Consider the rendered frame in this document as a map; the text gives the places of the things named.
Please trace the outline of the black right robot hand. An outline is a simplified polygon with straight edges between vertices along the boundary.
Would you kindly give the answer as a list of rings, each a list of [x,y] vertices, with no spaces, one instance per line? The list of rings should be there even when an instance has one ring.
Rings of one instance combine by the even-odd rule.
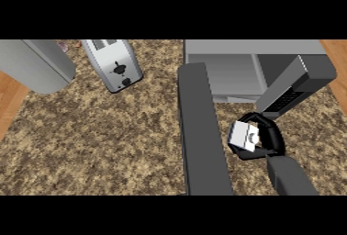
[[[286,148],[280,130],[274,122],[263,117],[257,112],[246,113],[240,117],[239,121],[242,123],[248,123],[249,121],[257,123],[261,146],[255,146],[254,151],[246,151],[236,144],[227,143],[232,152],[245,161],[264,158],[266,156],[282,156],[285,154]]]

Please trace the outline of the dark grey microwave door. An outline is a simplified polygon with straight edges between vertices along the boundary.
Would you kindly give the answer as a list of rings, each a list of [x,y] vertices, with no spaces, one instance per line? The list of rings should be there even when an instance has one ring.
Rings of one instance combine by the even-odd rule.
[[[201,62],[177,70],[177,99],[187,195],[232,196],[207,67]]]

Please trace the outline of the grey microwave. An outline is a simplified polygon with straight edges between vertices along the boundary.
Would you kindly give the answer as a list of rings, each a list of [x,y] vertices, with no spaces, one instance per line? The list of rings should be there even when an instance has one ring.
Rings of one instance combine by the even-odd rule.
[[[186,63],[202,63],[212,101],[254,103],[277,119],[336,78],[314,39],[186,39]]]

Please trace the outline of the silver toaster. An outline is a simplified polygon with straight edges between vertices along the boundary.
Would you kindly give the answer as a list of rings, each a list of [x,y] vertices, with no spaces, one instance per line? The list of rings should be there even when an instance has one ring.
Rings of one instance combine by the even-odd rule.
[[[133,48],[125,39],[82,39],[91,67],[111,93],[142,80],[143,74]]]

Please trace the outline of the grey rounded appliance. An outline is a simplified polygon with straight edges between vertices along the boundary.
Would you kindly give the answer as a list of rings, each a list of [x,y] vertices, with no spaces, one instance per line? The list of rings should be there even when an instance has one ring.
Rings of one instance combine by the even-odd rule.
[[[40,94],[59,91],[75,76],[74,62],[51,39],[0,39],[0,70]]]

